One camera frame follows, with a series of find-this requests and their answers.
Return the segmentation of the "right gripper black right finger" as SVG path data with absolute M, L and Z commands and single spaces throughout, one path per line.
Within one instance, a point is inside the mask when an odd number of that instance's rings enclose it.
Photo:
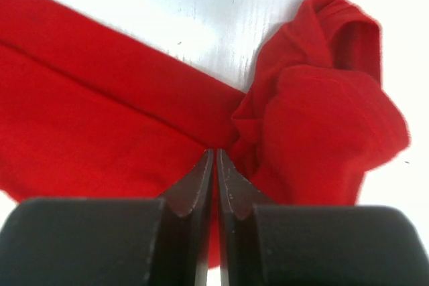
M 410 220 L 383 206 L 281 206 L 217 152 L 223 285 L 427 285 Z

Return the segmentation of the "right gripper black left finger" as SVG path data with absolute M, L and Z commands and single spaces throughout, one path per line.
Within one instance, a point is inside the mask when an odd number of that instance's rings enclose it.
M 214 153 L 152 199 L 30 199 L 1 229 L 2 285 L 205 285 Z

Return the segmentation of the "red t-shirt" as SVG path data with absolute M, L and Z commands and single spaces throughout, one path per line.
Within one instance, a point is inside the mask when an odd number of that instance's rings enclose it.
M 1 0 L 1 189 L 156 197 L 224 149 L 278 203 L 353 205 L 410 142 L 380 55 L 356 5 L 303 0 L 241 92 L 52 0 Z

